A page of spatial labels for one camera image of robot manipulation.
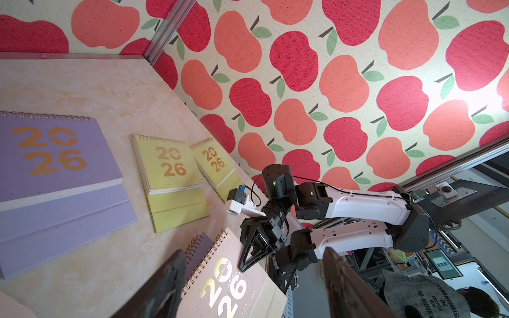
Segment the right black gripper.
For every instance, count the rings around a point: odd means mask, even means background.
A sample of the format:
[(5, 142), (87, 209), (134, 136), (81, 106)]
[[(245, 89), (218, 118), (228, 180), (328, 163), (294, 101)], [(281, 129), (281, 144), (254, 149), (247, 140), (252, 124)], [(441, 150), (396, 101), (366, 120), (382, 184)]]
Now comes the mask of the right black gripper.
[(291, 207), (290, 200), (269, 200), (261, 208), (265, 216), (244, 219), (240, 238), (243, 250), (239, 259), (242, 272), (284, 246), (286, 235), (283, 225)]

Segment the yellow-green calendar back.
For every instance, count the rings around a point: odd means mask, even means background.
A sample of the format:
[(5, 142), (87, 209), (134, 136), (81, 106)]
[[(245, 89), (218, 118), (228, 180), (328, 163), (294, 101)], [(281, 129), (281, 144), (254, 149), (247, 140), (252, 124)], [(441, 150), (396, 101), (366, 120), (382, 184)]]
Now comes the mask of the yellow-green calendar back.
[(209, 217), (201, 172), (184, 141), (134, 135), (133, 148), (156, 233)]

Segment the pink calendar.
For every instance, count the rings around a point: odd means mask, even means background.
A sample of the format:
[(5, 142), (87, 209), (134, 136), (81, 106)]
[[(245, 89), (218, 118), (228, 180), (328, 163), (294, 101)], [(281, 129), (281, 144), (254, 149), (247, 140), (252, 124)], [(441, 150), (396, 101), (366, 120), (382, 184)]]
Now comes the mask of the pink calendar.
[(287, 297), (259, 264), (239, 267), (243, 245), (228, 228), (184, 285), (177, 317), (282, 317)]
[(37, 314), (1, 292), (0, 318), (36, 318)]

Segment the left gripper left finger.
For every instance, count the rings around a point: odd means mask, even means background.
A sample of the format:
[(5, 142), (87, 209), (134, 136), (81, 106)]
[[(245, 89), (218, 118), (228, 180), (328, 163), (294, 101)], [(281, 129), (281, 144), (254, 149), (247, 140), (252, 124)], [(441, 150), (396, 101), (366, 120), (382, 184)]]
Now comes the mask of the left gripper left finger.
[(183, 250), (177, 250), (113, 316), (176, 317), (181, 302), (185, 273), (185, 253)]

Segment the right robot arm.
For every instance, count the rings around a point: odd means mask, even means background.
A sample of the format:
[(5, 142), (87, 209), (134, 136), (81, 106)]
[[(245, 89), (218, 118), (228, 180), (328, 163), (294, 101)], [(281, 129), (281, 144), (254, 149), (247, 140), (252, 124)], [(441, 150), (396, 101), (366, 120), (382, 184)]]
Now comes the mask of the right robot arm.
[[(278, 278), (317, 263), (327, 248), (337, 253), (368, 248), (395, 248), (406, 253), (429, 243), (428, 214), (399, 186), (388, 192), (353, 192), (322, 182), (295, 184), (289, 165), (271, 164), (262, 171), (268, 202), (261, 215), (241, 224), (243, 251), (239, 269), (249, 270), (270, 254)], [(328, 229), (285, 230), (291, 210), (298, 219), (354, 219)]]

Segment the purple calendar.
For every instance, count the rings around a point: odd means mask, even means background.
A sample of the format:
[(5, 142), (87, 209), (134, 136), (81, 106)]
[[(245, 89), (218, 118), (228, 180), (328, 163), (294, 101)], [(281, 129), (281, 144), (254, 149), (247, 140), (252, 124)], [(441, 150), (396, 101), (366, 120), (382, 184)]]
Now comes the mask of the purple calendar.
[(189, 280), (195, 273), (199, 264), (208, 255), (213, 246), (213, 241), (206, 233), (196, 235), (185, 251), (186, 255), (186, 280)]
[(1, 276), (136, 222), (95, 119), (1, 113)]

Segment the right aluminium frame post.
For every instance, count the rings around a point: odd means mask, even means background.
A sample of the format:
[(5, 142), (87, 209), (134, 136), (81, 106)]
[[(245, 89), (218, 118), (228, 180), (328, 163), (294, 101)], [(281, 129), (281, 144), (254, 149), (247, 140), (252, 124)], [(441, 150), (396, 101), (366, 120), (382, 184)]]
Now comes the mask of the right aluminium frame post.
[(174, 34), (195, 3), (196, 0), (177, 1), (169, 11), (166, 18), (157, 29), (148, 49), (143, 54), (143, 57), (151, 66), (155, 65), (160, 55), (163, 53), (164, 47), (173, 39)]

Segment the purple calendar back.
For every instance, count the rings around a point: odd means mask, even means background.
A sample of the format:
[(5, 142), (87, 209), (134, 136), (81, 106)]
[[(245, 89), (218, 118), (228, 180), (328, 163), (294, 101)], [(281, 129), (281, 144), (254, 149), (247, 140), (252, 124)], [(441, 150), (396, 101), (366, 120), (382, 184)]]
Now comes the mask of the purple calendar back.
[(136, 222), (95, 119), (1, 113), (1, 276)]

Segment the yellow-green calendar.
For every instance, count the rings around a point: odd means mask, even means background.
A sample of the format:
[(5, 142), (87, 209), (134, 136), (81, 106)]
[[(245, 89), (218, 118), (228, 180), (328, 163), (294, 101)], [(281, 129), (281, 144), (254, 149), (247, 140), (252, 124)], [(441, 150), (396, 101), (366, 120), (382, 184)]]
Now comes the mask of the yellow-green calendar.
[(134, 135), (133, 148), (156, 233), (209, 217), (201, 172), (184, 141)]
[(216, 139), (205, 139), (191, 150), (202, 175), (225, 203), (229, 191), (243, 185), (235, 164)]

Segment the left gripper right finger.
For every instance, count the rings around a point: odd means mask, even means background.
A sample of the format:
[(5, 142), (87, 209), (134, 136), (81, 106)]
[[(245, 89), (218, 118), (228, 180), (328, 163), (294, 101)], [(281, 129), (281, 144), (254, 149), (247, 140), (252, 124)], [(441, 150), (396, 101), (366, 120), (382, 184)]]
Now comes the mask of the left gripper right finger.
[(396, 315), (350, 267), (346, 259), (327, 247), (323, 271), (332, 317), (390, 318)]

